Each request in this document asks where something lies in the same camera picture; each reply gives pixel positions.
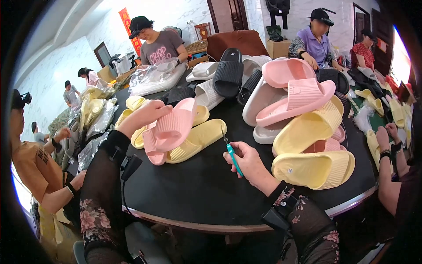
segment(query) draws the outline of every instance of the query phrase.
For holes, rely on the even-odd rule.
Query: round black table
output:
[[[185,76],[189,72],[184,73],[178,85],[186,83]],[[145,98],[154,99],[164,93]],[[129,95],[129,89],[116,94],[119,109],[113,123],[126,109],[125,101]],[[255,142],[253,127],[243,121],[242,111],[243,106],[236,100],[226,99],[210,111],[209,120],[223,119],[227,124],[226,137],[229,141],[244,141],[256,148],[266,169],[271,171],[274,159],[272,145]],[[351,119],[344,119],[343,125],[347,139],[342,145],[356,159],[350,179],[328,190],[296,188],[296,192],[314,200],[330,217],[353,208],[376,190],[375,166],[364,134]],[[270,204],[248,180],[238,179],[230,171],[230,165],[222,156],[226,150],[223,139],[220,139],[185,162],[155,166],[143,149],[137,150],[130,145],[127,154],[136,154],[143,163],[126,182],[127,206],[138,217],[186,229],[217,233],[270,230],[260,221],[260,216],[268,211]]]

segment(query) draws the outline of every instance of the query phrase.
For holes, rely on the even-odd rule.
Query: purple shirt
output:
[[[330,52],[330,42],[327,35],[322,35],[320,43],[312,34],[311,29],[307,27],[298,32],[298,37],[303,40],[306,52],[314,57],[318,66],[323,66],[327,53]]]

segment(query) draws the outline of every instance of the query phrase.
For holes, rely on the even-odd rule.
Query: pink shirt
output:
[[[98,81],[98,75],[94,71],[90,71],[88,76],[89,76],[89,81],[88,81],[88,78],[85,77],[85,80],[87,82],[87,86],[88,85],[94,85],[95,86],[95,83]]]

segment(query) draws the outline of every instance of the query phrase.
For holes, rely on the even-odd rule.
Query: red floral shirt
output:
[[[373,54],[370,49],[367,49],[365,45],[363,45],[363,43],[360,42],[354,45],[352,50],[355,52],[356,55],[362,55],[364,57],[366,67],[372,68],[373,62],[375,61],[375,59],[373,58]]]

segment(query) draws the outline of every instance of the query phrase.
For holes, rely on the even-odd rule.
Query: ceiling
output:
[[[28,34],[15,78],[18,87],[48,54],[90,32],[111,10],[114,0],[56,0]]]

